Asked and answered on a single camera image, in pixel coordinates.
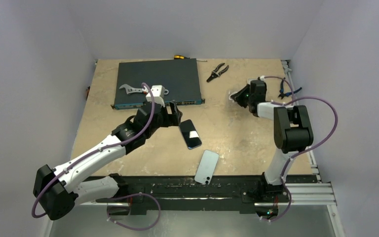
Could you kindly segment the phone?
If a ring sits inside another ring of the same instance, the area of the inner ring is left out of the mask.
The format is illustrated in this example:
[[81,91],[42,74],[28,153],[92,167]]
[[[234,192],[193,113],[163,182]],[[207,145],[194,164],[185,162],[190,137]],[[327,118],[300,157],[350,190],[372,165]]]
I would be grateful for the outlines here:
[[229,95],[228,95],[228,99],[230,101],[232,101],[233,103],[235,102],[234,97],[235,97],[236,94],[237,94],[237,92],[235,91],[235,92],[229,93]]

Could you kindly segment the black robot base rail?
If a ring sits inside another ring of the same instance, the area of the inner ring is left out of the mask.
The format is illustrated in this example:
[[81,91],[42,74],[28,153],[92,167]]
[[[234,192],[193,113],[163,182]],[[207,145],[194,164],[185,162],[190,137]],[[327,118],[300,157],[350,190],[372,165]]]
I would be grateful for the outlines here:
[[288,189],[266,184],[262,175],[214,176],[201,184],[191,176],[121,176],[109,203],[113,215],[145,215],[149,210],[238,211],[273,217],[289,201]]

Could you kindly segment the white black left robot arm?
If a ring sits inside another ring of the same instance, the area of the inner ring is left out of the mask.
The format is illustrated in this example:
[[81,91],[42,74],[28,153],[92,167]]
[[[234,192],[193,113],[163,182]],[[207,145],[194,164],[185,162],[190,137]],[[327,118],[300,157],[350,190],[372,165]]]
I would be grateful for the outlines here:
[[92,174],[110,162],[121,158],[143,146],[156,130],[161,127],[178,126],[182,112],[177,103],[169,102],[171,113],[165,106],[146,102],[134,116],[120,124],[103,141],[79,157],[50,168],[44,165],[37,170],[32,207],[34,218],[38,205],[50,220],[58,220],[75,206],[102,198],[121,202],[127,197],[128,185],[118,174],[88,180]]

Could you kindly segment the light blue smartphone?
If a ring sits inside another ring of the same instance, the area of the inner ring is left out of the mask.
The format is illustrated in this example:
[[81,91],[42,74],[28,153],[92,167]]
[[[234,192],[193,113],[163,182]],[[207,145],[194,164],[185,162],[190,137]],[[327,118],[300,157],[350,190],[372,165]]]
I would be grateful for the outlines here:
[[210,150],[205,150],[202,154],[194,181],[208,185],[212,181],[216,165],[219,160],[219,154]]

